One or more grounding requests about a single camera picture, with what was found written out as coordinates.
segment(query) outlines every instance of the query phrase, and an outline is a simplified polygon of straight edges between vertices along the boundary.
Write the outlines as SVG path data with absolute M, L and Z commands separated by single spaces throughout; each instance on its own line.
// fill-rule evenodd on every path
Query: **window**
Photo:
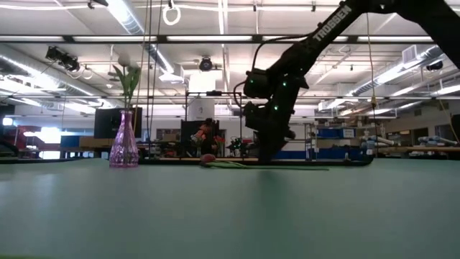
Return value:
M 13 125 L 13 119 L 12 118 L 3 118 L 3 125 L 4 126 L 12 126 Z

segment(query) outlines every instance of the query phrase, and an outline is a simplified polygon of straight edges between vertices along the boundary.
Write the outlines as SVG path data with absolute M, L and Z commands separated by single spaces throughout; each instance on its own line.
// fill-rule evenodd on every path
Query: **plant leaf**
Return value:
M 123 82 L 123 79 L 124 79 L 123 73 L 115 65 L 113 65 L 113 67 L 115 69 L 115 72 L 116 72 L 117 76 L 120 78 L 120 81 Z
M 123 80 L 123 93 L 129 97 L 129 88 L 132 81 L 132 76 L 134 75 L 133 71 L 129 72 Z
M 134 68 L 134 73 L 133 73 L 131 85 L 129 88 L 129 103 L 131 103 L 131 99 L 133 97 L 134 90 L 136 90 L 137 84 L 139 83 L 140 75 L 141 75 L 141 69 Z

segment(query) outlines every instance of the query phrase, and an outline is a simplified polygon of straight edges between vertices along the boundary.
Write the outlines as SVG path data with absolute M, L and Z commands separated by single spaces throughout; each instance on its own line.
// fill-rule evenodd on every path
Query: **security camera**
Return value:
M 200 71 L 207 72 L 213 69 L 210 57 L 203 57 L 200 62 Z

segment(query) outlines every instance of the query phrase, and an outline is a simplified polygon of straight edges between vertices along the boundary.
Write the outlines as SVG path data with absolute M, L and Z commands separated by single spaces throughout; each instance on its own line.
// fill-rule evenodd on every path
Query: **blue box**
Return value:
M 339 131 L 337 129 L 318 129 L 318 137 L 339 138 Z

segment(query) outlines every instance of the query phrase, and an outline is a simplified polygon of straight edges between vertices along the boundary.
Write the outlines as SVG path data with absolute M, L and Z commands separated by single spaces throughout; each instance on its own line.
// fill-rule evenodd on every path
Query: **red object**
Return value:
M 201 156 L 201 162 L 210 163 L 216 161 L 216 157 L 212 154 L 206 154 Z

